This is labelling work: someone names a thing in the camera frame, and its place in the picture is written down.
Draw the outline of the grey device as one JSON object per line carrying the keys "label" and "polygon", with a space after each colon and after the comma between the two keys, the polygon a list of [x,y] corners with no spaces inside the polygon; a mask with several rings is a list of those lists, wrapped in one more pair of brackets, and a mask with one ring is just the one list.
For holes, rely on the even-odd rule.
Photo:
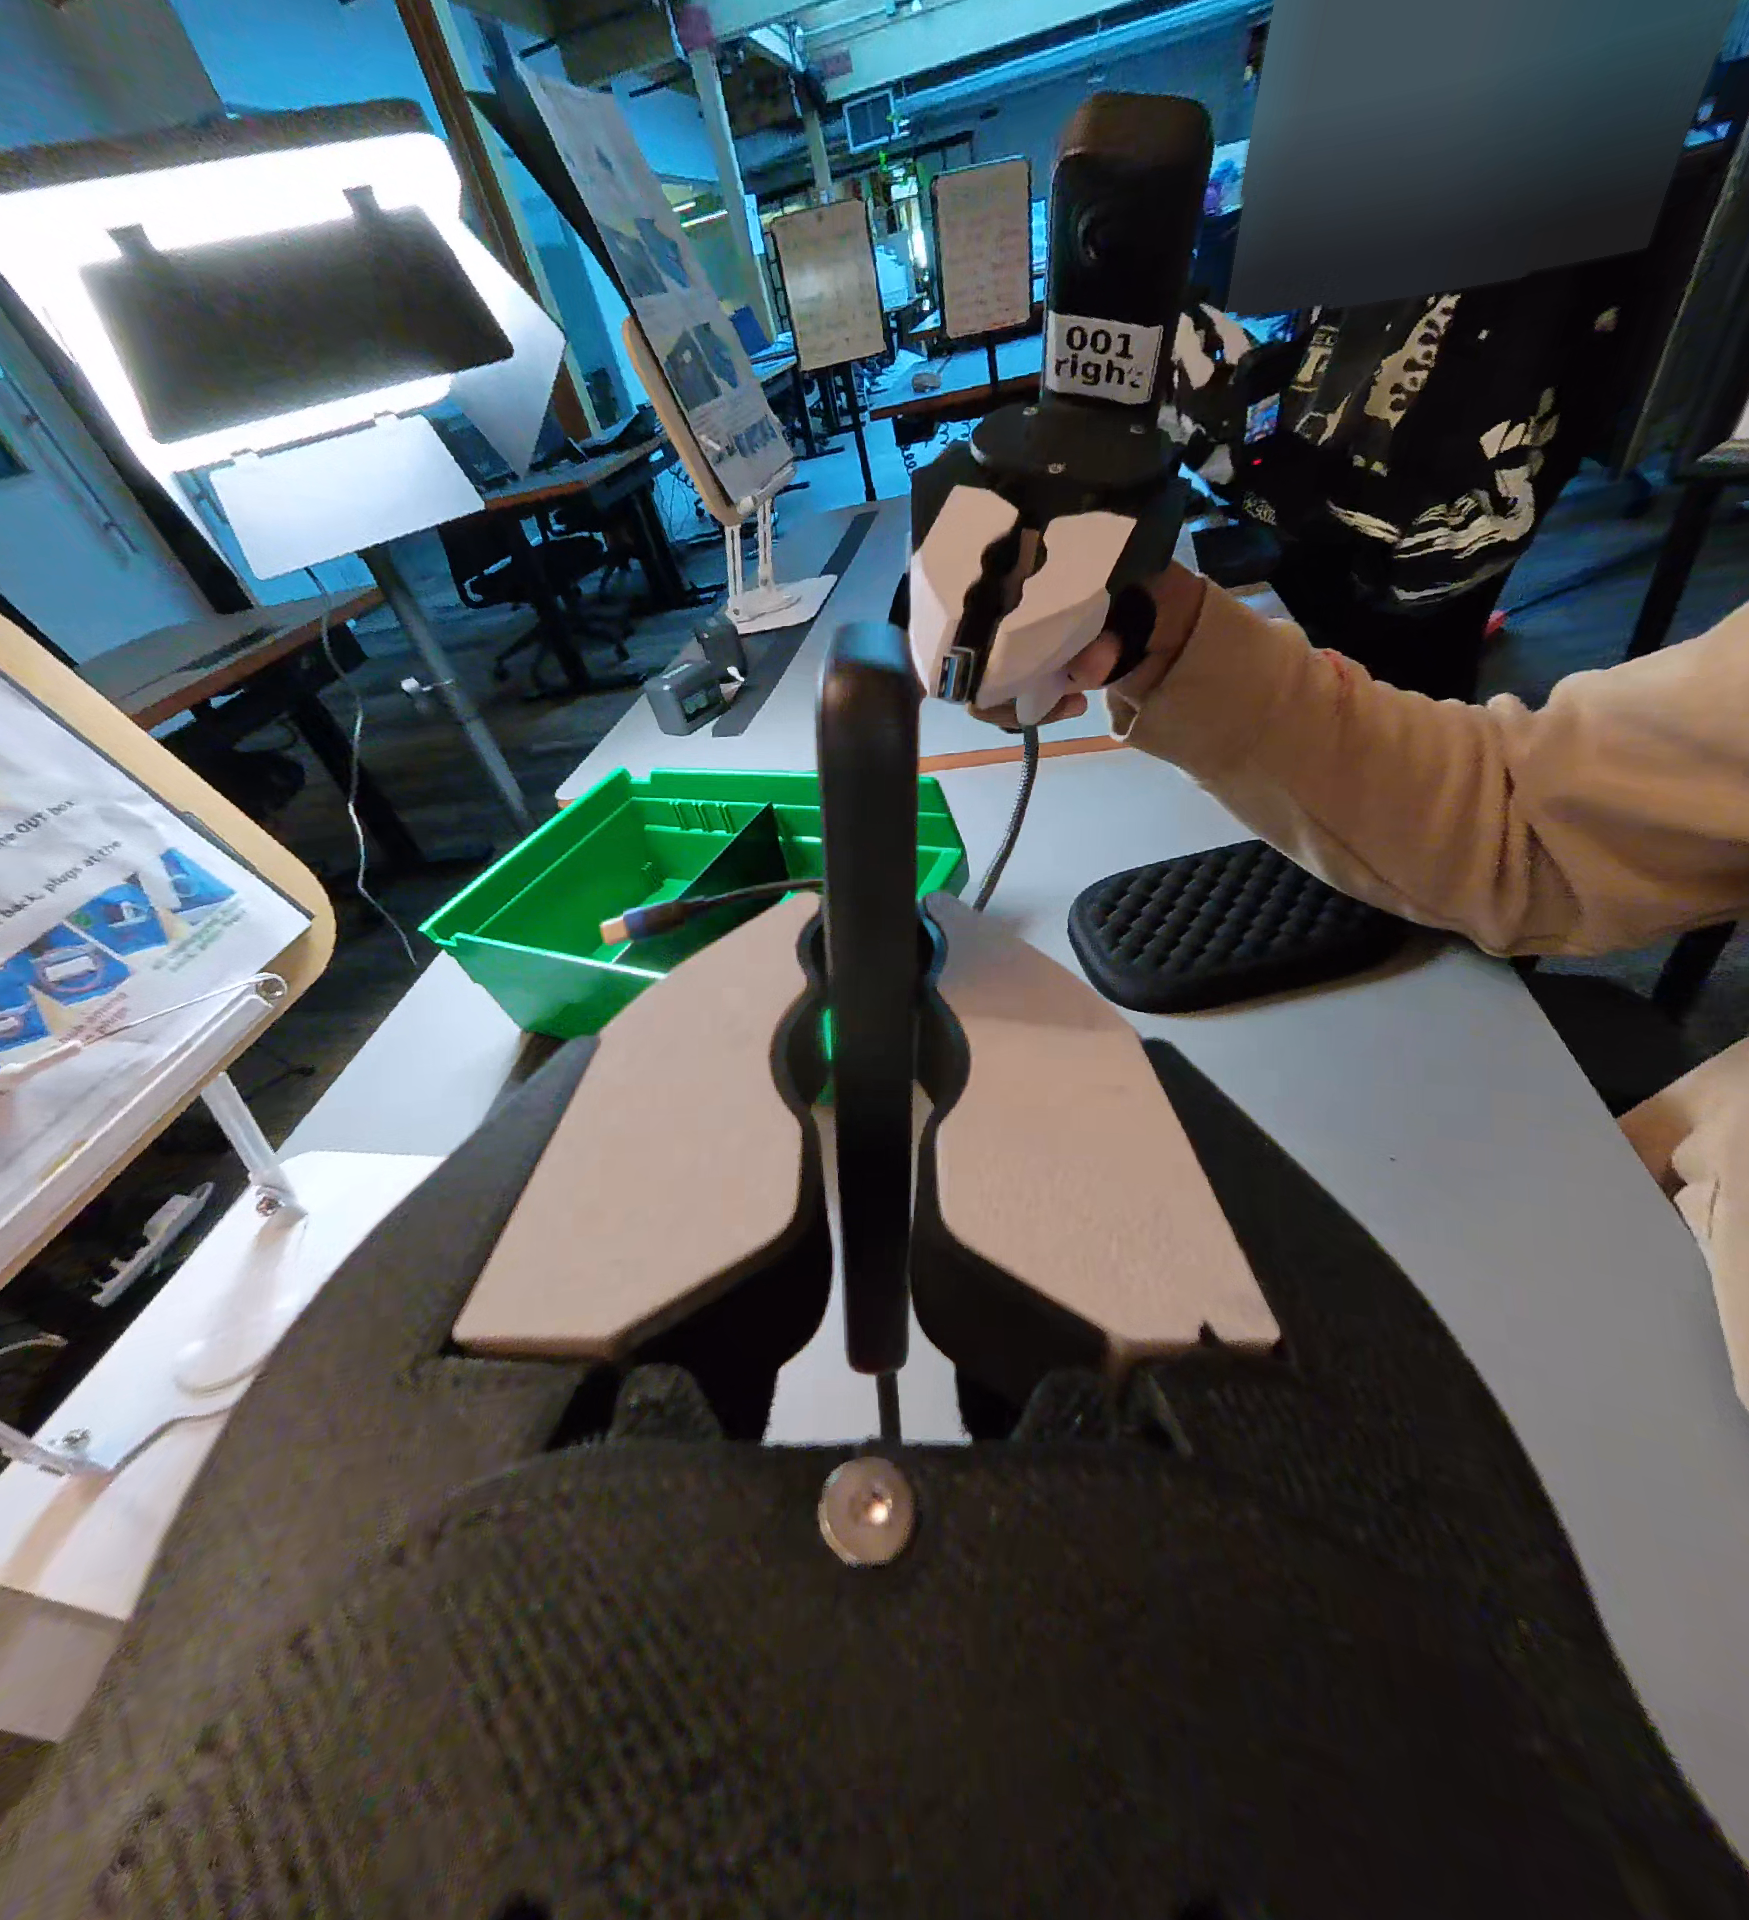
{"label": "grey device", "polygon": [[665,738],[691,734],[725,715],[749,687],[744,639],[727,616],[701,623],[680,659],[644,680],[644,698]]}

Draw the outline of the printed instruction sheet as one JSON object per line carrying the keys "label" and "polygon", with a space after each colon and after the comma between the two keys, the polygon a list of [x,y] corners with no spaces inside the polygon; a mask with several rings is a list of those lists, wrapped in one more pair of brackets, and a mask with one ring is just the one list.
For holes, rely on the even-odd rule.
{"label": "printed instruction sheet", "polygon": [[260,1025],[314,920],[0,666],[0,1281]]}

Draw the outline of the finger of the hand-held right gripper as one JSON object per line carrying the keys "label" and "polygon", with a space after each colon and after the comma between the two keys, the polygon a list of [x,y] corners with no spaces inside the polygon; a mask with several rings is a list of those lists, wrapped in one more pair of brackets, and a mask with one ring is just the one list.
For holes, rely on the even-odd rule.
{"label": "finger of the hand-held right gripper", "polygon": [[1073,666],[1107,627],[1111,575],[1134,529],[1130,515],[1058,515],[1040,564],[986,643],[973,711],[1043,721],[1073,690]]}
{"label": "finger of the hand-held right gripper", "polygon": [[954,487],[909,562],[907,636],[927,697],[969,706],[983,648],[1023,583],[1019,510],[986,487]]}

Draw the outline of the black divider of green bin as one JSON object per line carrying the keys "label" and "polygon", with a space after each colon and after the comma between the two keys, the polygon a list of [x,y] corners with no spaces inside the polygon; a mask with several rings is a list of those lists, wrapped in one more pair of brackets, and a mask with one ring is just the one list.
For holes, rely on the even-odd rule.
{"label": "black divider of green bin", "polygon": [[646,939],[717,939],[780,905],[791,894],[814,894],[823,880],[791,865],[780,812],[757,805],[685,894],[653,909]]}

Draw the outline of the notice board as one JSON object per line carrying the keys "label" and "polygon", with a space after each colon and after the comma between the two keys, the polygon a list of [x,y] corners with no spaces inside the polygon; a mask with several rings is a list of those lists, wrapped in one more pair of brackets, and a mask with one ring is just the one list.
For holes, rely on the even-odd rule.
{"label": "notice board", "polygon": [[886,320],[866,207],[848,194],[787,211],[766,223],[766,239],[780,267],[799,366],[842,378],[865,497],[875,504],[856,369],[885,352]]}
{"label": "notice board", "polygon": [[1034,321],[1031,168],[1022,154],[934,179],[935,285],[949,344],[981,342],[988,391],[1000,391],[1000,342]]}

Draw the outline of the black wrist rest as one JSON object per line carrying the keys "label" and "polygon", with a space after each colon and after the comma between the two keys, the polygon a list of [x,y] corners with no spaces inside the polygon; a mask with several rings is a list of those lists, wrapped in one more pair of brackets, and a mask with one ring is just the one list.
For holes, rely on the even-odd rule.
{"label": "black wrist rest", "polygon": [[1068,939],[1115,1005],[1191,1016],[1370,972],[1415,925],[1249,837],[1103,876],[1077,896]]}

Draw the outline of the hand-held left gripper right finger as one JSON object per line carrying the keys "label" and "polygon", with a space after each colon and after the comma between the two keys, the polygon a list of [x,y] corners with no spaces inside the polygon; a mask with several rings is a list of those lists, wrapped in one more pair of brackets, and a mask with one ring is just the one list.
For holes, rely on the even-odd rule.
{"label": "hand-held left gripper right finger", "polygon": [[962,1369],[1267,1353],[1276,1313],[1141,1038],[1007,925],[927,901],[941,1068],[915,1302]]}

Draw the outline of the green plastic bin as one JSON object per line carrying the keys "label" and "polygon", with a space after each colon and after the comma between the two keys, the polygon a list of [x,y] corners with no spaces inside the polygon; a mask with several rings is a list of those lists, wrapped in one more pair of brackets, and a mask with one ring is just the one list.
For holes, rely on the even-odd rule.
{"label": "green plastic bin", "polygon": [[593,1038],[680,969],[695,1013],[757,1013],[767,1034],[806,990],[812,894],[717,939],[644,936],[653,909],[685,894],[761,803],[780,812],[791,865],[823,879],[814,773],[617,767],[441,906],[425,936],[535,1036]]}

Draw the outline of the person's right hand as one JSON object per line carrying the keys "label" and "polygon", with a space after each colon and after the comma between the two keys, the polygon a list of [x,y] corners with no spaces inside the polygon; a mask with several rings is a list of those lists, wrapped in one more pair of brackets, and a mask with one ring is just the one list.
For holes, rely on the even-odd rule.
{"label": "person's right hand", "polygon": [[1126,742],[1147,698],[1161,687],[1195,635],[1207,583],[1202,572],[1179,559],[1170,562],[1144,587],[1134,587],[1150,609],[1150,627],[1144,636],[1139,635],[1134,621],[1129,621],[1126,628],[1119,627],[1111,609],[1103,630],[1058,669],[1053,701],[1036,716],[1022,716],[1019,704],[1009,701],[1004,706],[1006,715],[997,715],[997,722],[1004,727],[1053,724],[1085,715],[1093,697],[1098,697],[1108,713],[1111,738]]}

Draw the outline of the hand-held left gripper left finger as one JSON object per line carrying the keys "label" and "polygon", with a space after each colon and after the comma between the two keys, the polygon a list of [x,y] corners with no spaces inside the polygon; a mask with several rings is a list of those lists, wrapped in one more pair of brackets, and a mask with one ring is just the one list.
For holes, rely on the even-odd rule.
{"label": "hand-held left gripper left finger", "polygon": [[617,1013],[454,1326],[484,1358],[620,1362],[709,1313],[773,1364],[830,1295],[793,896]]}

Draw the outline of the person's right forearm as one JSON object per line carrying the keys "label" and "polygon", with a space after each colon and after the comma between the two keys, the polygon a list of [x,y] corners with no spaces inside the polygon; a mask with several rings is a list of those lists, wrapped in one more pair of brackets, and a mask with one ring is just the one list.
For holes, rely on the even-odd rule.
{"label": "person's right forearm", "polygon": [[1525,706],[1385,684],[1207,583],[1126,742],[1330,884],[1491,955],[1749,916],[1749,603]]}

